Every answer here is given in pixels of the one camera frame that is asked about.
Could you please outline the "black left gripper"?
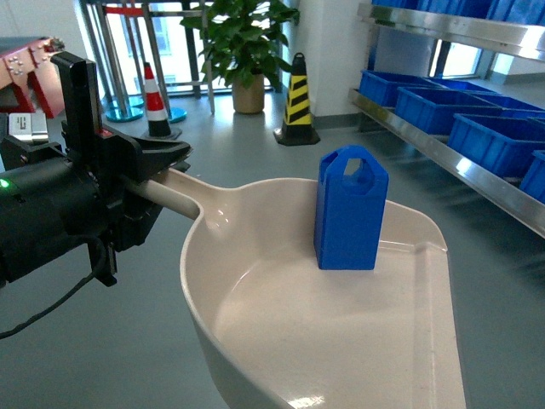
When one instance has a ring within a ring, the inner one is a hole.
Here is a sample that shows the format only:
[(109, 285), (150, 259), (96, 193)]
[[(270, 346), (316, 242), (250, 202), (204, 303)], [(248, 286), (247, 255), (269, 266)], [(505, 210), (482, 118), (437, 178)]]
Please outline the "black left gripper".
[(65, 143), (29, 145), (1, 116), (1, 283), (87, 245), (94, 277), (112, 286), (116, 252), (142, 245), (163, 209), (124, 191), (122, 176), (134, 170), (132, 180), (144, 182), (171, 167), (186, 172), (192, 147), (104, 127), (95, 64), (69, 52), (51, 61), (65, 102)]

